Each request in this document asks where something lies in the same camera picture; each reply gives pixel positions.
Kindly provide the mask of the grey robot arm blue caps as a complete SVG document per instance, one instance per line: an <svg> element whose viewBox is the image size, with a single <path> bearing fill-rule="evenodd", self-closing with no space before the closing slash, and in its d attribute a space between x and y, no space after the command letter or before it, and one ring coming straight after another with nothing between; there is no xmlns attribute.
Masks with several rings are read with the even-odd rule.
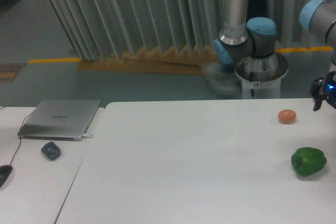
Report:
<svg viewBox="0 0 336 224"><path fill-rule="evenodd" d="M215 51L223 67L233 68L240 78L243 99L279 98L288 61L275 52L276 24L265 17L246 22L247 7L248 0L225 0L224 26L214 40ZM335 1L309 1L299 22L335 50ZM326 77L313 81L309 96L314 100L314 111L323 101L335 108L335 52Z"/></svg>

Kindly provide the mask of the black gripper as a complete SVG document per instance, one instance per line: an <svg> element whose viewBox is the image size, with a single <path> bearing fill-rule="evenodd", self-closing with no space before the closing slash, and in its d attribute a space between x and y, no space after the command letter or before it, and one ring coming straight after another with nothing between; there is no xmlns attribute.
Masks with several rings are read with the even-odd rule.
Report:
<svg viewBox="0 0 336 224"><path fill-rule="evenodd" d="M335 71L328 72L325 78L315 79L310 87L309 95L313 98L313 111L321 108L323 101L335 109Z"/></svg>

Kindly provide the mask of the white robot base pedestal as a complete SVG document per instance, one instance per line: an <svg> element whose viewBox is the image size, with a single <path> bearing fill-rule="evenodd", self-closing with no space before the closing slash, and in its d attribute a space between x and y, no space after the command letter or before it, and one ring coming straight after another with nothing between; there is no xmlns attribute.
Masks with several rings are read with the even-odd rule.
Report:
<svg viewBox="0 0 336 224"><path fill-rule="evenodd" d="M287 59L274 53L266 58L247 56L235 64L243 99L279 99L281 81L288 72Z"/></svg>

